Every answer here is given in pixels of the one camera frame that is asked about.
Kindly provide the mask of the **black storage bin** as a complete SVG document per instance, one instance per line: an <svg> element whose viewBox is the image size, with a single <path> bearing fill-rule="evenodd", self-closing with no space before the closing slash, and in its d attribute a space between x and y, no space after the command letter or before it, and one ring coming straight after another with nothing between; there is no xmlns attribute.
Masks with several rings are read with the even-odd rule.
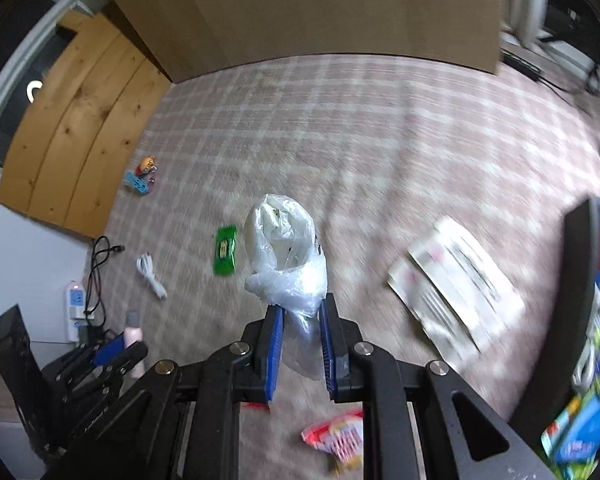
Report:
<svg viewBox="0 0 600 480"><path fill-rule="evenodd" d="M571 375L585 344L598 272L600 199L589 197L565 215L552 319L528 386L509 419L518 436L546 462L541 434L574 397ZM588 479L600 479L600 461Z"/></svg>

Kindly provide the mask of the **wooden plank board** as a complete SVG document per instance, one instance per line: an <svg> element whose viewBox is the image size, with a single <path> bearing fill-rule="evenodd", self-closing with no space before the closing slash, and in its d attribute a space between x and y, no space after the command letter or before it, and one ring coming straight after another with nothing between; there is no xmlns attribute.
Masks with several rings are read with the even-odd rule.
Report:
<svg viewBox="0 0 600 480"><path fill-rule="evenodd" d="M105 15L68 11L59 24L74 37L15 132L0 204L95 238L171 83Z"/></svg>

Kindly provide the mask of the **white power strip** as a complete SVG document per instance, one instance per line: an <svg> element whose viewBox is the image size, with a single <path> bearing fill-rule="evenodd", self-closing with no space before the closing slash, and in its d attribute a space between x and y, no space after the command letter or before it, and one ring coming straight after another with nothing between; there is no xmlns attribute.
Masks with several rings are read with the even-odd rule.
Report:
<svg viewBox="0 0 600 480"><path fill-rule="evenodd" d="M70 282L65 290L66 333L69 342L80 340L79 330L95 318L86 307L86 292L79 282Z"/></svg>

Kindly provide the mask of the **clear plastic bag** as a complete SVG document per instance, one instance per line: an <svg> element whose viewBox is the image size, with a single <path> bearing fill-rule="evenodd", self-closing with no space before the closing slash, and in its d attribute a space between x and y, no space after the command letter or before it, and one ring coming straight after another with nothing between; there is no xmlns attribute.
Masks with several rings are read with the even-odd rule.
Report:
<svg viewBox="0 0 600 480"><path fill-rule="evenodd" d="M296 200L266 194L244 224L251 274L245 290L283 309L283 362L313 380L324 372L318 310L326 298L327 260L315 222Z"/></svg>

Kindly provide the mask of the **pink bottle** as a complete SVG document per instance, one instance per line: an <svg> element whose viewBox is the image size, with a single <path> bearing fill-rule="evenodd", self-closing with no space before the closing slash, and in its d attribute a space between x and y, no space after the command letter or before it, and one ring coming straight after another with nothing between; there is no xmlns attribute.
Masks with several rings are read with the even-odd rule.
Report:
<svg viewBox="0 0 600 480"><path fill-rule="evenodd" d="M132 347L133 344L143 341L143 330L140 327L140 312L137 310L127 310L125 313L125 326L123 331L123 340L125 348ZM145 358L134 365L129 375L133 379L138 379L145 373Z"/></svg>

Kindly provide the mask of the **white crumpled paper packets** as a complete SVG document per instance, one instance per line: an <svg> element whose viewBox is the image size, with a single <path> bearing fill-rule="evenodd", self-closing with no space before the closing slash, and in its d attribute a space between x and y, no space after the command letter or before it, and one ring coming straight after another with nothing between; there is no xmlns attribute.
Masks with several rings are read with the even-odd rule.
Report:
<svg viewBox="0 0 600 480"><path fill-rule="evenodd" d="M464 226L437 221L389 270L388 285L450 367L482 356L524 312L524 300Z"/></svg>

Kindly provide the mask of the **blue snack bag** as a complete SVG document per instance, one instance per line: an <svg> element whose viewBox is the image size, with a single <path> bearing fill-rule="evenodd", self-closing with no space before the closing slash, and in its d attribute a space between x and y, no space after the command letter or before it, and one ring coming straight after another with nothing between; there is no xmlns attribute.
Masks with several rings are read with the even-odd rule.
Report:
<svg viewBox="0 0 600 480"><path fill-rule="evenodd" d="M600 272L570 386L574 397L543 431L541 445L556 478L587 479L600 461Z"/></svg>

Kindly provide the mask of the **red white snack wrapper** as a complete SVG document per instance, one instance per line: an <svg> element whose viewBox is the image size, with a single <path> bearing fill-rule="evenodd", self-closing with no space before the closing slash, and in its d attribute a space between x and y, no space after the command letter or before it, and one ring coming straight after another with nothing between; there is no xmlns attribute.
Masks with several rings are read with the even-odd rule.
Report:
<svg viewBox="0 0 600 480"><path fill-rule="evenodd" d="M332 456L337 474L363 466L364 411L362 408L307 426L301 431L300 437L314 450Z"/></svg>

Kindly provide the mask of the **green snack packet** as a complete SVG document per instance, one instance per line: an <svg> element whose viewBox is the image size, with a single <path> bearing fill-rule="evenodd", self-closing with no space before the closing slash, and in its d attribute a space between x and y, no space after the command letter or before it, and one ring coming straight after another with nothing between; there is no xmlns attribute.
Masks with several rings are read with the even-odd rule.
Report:
<svg viewBox="0 0 600 480"><path fill-rule="evenodd" d="M235 272L237 234L237 226L223 226L216 232L213 261L213 272L216 275Z"/></svg>

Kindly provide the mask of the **orange cartoon figure keychain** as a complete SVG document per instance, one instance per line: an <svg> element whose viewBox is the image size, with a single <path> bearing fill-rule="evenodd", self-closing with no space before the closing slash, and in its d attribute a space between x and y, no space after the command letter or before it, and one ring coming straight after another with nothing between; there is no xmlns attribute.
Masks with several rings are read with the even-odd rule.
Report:
<svg viewBox="0 0 600 480"><path fill-rule="evenodd" d="M128 171L123 178L124 184L139 196L146 196L155 185L157 171L154 156L145 157L133 171Z"/></svg>

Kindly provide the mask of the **cardboard panel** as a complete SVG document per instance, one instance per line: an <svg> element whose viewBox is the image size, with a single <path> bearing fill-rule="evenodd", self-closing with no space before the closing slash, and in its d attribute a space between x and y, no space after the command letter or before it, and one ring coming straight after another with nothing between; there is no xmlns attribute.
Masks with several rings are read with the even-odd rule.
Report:
<svg viewBox="0 0 600 480"><path fill-rule="evenodd" d="M490 73L501 0L114 0L171 80L323 53L412 56Z"/></svg>

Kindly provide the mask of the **plaid pink table cloth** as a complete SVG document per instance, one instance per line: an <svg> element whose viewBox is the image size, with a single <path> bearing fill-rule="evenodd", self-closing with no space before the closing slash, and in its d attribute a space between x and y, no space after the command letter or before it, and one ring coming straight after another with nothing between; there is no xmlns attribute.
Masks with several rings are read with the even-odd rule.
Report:
<svg viewBox="0 0 600 480"><path fill-rule="evenodd" d="M213 273L221 226L268 193L300 203L324 248L339 312L396 358L434 347L387 285L393 263L444 216L468 229L526 308L464 378L512 414L542 348L562 255L562 218L600 196L600 98L559 70L555 88L384 56L305 56L173 86L137 143L156 184L120 188L102 269L107 324L140 312L149 359L205 359L263 312L250 267Z"/></svg>

